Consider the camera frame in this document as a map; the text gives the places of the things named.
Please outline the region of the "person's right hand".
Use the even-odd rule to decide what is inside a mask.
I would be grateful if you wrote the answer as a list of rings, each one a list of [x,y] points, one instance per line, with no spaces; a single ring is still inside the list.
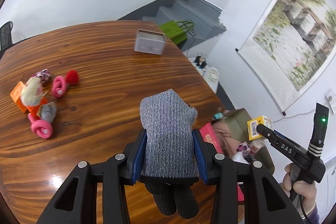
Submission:
[[[293,185],[291,184],[290,172],[291,172],[291,164],[288,164],[284,168],[286,174],[283,178],[282,183],[280,184],[283,191],[287,196],[290,196],[290,190],[294,189],[294,191],[302,196],[302,205],[306,215],[309,215],[316,208],[316,196],[317,196],[317,188],[315,183],[308,184],[305,181],[296,181]]]

